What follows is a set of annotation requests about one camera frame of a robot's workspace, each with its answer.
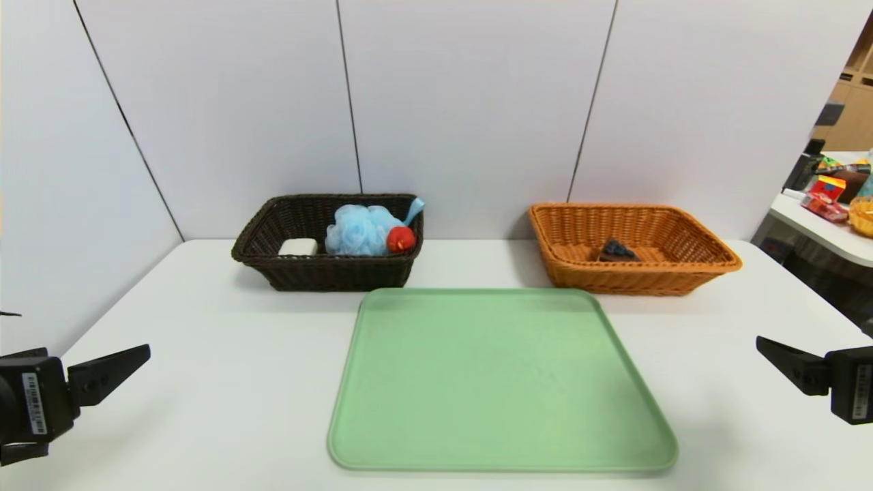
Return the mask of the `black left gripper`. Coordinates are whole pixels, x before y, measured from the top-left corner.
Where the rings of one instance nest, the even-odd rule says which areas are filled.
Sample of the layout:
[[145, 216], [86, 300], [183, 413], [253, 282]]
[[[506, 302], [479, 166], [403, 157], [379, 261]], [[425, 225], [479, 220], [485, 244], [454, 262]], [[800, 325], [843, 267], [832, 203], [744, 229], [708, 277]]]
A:
[[148, 344], [68, 367], [58, 357], [2, 357], [2, 444], [50, 443], [151, 358]]

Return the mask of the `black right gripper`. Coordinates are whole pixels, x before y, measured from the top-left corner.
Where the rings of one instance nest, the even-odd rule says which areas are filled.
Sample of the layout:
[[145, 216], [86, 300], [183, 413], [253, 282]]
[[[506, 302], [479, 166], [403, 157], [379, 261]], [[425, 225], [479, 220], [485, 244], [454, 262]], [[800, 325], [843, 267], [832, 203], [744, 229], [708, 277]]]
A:
[[758, 353], [808, 397], [826, 397], [831, 411], [849, 425], [872, 422], [872, 347], [830, 351], [825, 359], [763, 336]]

